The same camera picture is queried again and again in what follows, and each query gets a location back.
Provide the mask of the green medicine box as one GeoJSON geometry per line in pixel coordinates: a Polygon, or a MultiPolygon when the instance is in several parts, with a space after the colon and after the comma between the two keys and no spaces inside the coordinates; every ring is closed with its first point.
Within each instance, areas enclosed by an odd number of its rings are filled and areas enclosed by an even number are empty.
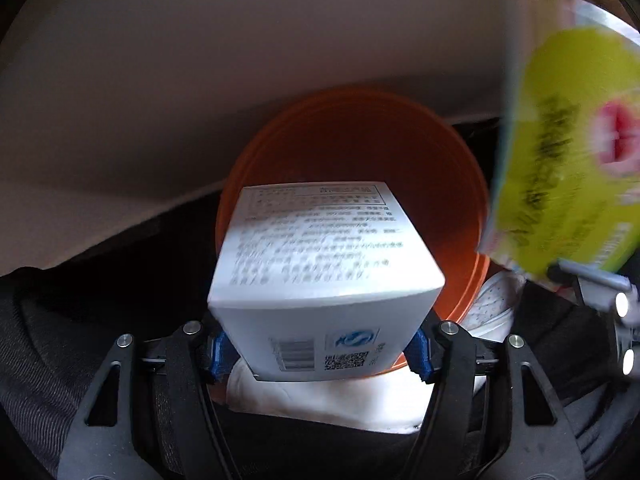
{"type": "Polygon", "coordinates": [[[639,245],[639,34],[585,0],[510,0],[506,117],[480,249],[548,285],[639,245]]]}

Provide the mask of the white medicine box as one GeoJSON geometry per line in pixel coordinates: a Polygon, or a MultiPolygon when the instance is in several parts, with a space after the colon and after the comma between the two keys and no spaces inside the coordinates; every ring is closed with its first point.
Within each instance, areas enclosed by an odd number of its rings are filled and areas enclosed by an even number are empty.
{"type": "Polygon", "coordinates": [[[445,277],[388,186],[243,188],[208,305],[255,378],[318,382],[388,370],[445,277]]]}

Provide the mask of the white sneaker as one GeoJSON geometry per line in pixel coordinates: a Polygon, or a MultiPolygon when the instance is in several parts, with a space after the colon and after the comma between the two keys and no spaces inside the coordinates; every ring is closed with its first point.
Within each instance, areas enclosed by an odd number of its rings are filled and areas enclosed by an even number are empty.
{"type": "Polygon", "coordinates": [[[511,333],[526,279],[500,271],[487,280],[460,325],[473,337],[503,342],[511,333]]]}

